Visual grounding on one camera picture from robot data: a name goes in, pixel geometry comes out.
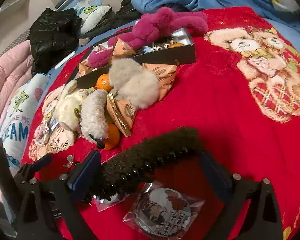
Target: round badge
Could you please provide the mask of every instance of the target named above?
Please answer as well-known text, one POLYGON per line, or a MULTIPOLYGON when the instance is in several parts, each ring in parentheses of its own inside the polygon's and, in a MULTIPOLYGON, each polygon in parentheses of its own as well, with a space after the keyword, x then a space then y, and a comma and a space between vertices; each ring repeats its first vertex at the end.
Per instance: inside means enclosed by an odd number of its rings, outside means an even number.
POLYGON ((189 226, 188 201, 170 188, 155 188, 141 197, 135 210, 135 223, 146 233, 169 237, 189 226))

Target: white stuffed animal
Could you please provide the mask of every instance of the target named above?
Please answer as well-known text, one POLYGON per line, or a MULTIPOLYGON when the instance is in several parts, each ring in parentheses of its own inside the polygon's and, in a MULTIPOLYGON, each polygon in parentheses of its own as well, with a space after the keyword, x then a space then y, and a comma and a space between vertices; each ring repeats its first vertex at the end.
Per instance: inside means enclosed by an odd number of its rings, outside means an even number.
POLYGON ((79 126, 81 105, 89 95, 87 90, 79 89, 77 86, 76 80, 71 80, 65 86, 53 112, 53 116, 65 130, 69 142, 76 140, 76 132, 81 133, 79 126))

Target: white stick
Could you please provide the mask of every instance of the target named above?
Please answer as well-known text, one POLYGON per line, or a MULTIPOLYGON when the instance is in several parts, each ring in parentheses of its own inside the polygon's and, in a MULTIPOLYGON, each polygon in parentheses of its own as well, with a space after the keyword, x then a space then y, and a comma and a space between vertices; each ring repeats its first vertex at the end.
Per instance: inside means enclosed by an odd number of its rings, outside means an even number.
POLYGON ((70 58, 72 58, 75 55, 75 51, 71 52, 68 56, 66 56, 63 60, 61 60, 54 69, 58 69, 61 67, 66 61, 68 61, 70 58))

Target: green cartoon character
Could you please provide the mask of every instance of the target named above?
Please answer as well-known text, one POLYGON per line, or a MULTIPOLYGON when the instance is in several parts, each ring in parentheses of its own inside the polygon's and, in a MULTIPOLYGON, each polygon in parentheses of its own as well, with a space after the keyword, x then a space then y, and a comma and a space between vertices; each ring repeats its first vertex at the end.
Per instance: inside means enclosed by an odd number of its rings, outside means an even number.
POLYGON ((94 12, 96 9, 97 9, 98 6, 89 6, 89 7, 86 7, 83 11, 84 13, 91 13, 91 12, 94 12))
POLYGON ((29 98, 29 95, 28 95, 24 90, 20 93, 20 96, 16 96, 16 97, 14 98, 15 105, 14 105, 13 111, 12 111, 12 113, 10 114, 9 117, 12 116, 14 110, 15 110, 16 112, 23 112, 22 109, 19 108, 19 106, 20 106, 26 99, 28 99, 28 98, 29 98))

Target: screw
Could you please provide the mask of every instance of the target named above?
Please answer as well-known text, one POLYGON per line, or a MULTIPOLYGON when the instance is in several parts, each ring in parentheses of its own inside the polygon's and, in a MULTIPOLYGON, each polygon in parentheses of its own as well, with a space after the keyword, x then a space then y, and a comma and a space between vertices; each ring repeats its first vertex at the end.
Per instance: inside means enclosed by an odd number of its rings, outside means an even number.
POLYGON ((267 178, 265 178, 265 179, 263 179, 263 183, 269 185, 270 184, 270 180, 267 179, 267 178))
POLYGON ((37 179, 36 178, 32 178, 31 180, 29 180, 29 183, 31 185, 35 184, 37 182, 37 179))
POLYGON ((238 174, 238 173, 234 173, 234 174, 232 175, 232 177, 233 177, 234 179, 236 179, 236 180, 242 179, 241 175, 238 174))
POLYGON ((61 175, 59 176, 59 179, 60 179, 60 180, 65 180, 65 179, 67 179, 67 178, 68 178, 68 175, 65 174, 65 173, 63 173, 63 174, 61 174, 61 175))

